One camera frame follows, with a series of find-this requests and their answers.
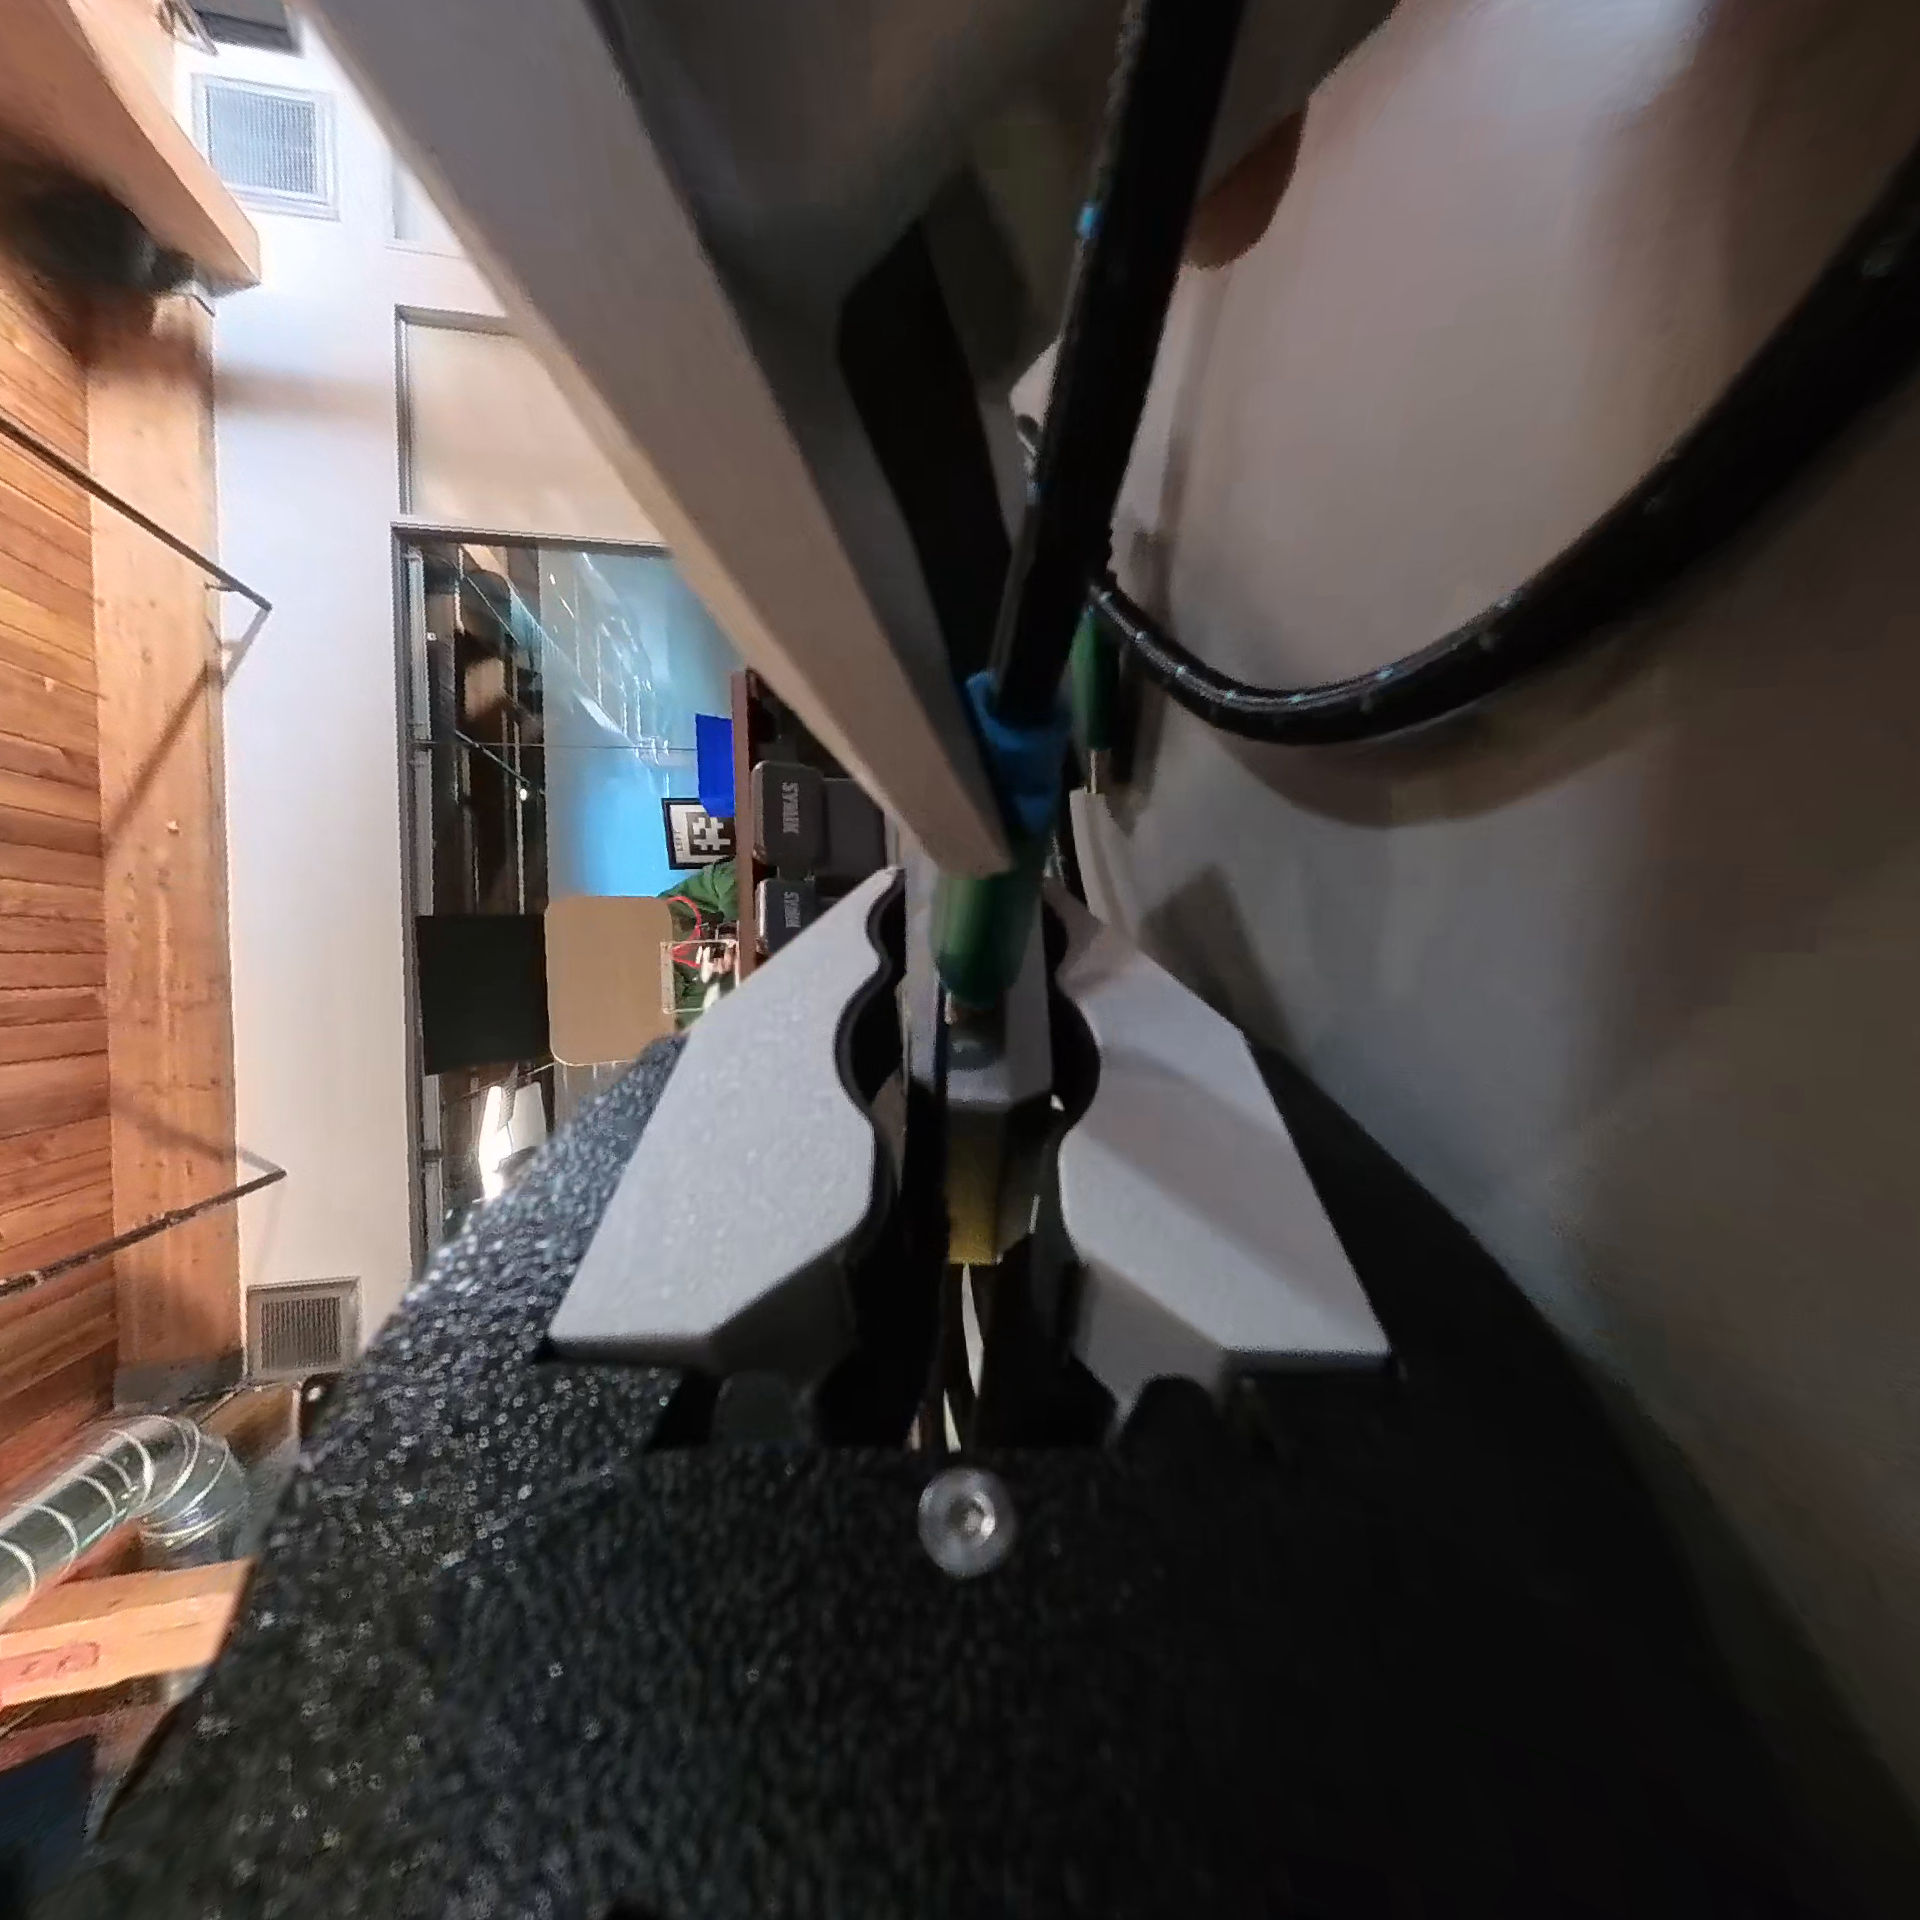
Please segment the black power bank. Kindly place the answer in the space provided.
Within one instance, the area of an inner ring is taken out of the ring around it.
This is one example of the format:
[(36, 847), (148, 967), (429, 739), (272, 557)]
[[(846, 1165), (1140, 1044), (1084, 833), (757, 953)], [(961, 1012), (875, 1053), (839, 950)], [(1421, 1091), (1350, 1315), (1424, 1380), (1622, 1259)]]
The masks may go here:
[(755, 854), (784, 878), (857, 883), (889, 864), (879, 808), (851, 777), (761, 759), (751, 806)]
[(843, 889), (815, 876), (768, 873), (755, 886), (758, 960), (769, 960), (830, 911)]

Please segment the black flat panel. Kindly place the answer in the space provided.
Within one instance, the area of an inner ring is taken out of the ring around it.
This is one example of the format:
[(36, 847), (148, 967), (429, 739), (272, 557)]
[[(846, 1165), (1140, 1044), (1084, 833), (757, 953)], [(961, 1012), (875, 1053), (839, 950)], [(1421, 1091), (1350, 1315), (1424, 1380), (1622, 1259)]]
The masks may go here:
[(416, 916), (416, 993), (422, 1075), (545, 1061), (544, 916)]

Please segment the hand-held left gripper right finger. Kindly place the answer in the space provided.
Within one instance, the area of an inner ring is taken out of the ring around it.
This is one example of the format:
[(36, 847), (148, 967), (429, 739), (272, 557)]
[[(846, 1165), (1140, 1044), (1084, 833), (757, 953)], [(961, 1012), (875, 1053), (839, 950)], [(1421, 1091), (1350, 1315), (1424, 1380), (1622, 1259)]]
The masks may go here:
[(1113, 1395), (1379, 1368), (1388, 1335), (1241, 1030), (1064, 891), (1054, 985), (1093, 1095), (1056, 1181), (1078, 1264), (1072, 1356)]

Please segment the tan cardboard panel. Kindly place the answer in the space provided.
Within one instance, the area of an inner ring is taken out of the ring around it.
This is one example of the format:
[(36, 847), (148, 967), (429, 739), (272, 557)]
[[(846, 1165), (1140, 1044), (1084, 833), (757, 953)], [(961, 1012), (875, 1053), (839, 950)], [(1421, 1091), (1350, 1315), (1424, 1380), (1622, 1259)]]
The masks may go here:
[(560, 1064), (619, 1064), (677, 1030), (668, 900), (565, 895), (544, 911), (548, 1047)]

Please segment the wood edged desk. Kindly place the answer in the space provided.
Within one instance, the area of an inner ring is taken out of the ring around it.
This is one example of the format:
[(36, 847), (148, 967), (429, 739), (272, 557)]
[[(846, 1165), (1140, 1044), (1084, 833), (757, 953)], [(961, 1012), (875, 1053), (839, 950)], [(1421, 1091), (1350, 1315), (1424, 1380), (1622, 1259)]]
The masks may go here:
[(736, 838), (736, 983), (761, 960), (757, 928), (757, 812), (751, 800), (755, 727), (758, 681), (749, 668), (728, 673), (728, 719), (733, 741), (733, 838)]

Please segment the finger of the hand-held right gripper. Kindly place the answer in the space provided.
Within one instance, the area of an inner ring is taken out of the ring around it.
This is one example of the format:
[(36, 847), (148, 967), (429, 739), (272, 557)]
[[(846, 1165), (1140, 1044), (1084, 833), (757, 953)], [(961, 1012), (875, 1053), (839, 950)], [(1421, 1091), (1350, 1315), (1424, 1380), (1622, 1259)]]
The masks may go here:
[(736, 649), (960, 873), (1007, 860), (831, 345), (1086, 5), (315, 5)]

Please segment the wooden board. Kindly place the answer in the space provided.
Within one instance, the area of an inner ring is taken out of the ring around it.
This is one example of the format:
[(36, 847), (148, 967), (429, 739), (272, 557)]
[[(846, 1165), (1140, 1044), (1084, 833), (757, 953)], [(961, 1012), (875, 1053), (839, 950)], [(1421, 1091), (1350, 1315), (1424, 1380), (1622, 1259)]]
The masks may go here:
[(36, 1593), (1, 1630), (7, 1710), (209, 1665), (249, 1590), (249, 1556), (65, 1580)]

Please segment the wall air vent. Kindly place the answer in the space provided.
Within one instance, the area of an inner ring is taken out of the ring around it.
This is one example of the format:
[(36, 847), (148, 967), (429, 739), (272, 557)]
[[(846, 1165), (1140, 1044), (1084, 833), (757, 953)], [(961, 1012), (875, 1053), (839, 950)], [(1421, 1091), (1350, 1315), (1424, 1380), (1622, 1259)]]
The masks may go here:
[(191, 80), (193, 134), (217, 179), (252, 211), (334, 222), (341, 214), (335, 110), (324, 91)]
[(360, 1353), (358, 1277), (272, 1281), (247, 1289), (244, 1379), (335, 1375)]

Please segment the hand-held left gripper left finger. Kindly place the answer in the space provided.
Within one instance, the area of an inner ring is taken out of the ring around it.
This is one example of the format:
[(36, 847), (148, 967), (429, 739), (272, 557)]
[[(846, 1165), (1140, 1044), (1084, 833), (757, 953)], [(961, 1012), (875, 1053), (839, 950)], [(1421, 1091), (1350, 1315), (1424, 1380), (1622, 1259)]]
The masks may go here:
[(921, 1391), (905, 910), (908, 871), (877, 871), (691, 1029), (548, 1323), (555, 1357)]

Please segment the glass partition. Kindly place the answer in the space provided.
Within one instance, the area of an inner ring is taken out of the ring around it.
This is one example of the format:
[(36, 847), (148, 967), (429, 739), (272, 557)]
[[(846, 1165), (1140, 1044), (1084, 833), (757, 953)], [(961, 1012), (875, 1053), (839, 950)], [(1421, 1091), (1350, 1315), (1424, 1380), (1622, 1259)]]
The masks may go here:
[(416, 918), (660, 895), (665, 801), (733, 645), (652, 544), (396, 536), (400, 871)]

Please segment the silver flexible duct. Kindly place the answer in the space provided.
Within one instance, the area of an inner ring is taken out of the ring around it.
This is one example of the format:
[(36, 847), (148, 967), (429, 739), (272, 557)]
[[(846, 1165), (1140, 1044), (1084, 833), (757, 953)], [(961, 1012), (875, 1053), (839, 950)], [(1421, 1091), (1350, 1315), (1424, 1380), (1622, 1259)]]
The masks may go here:
[(80, 1449), (1, 1511), (1, 1617), (61, 1583), (132, 1527), (163, 1550), (230, 1531), (249, 1505), (249, 1475), (230, 1445), (175, 1412), (129, 1412), (81, 1436)]

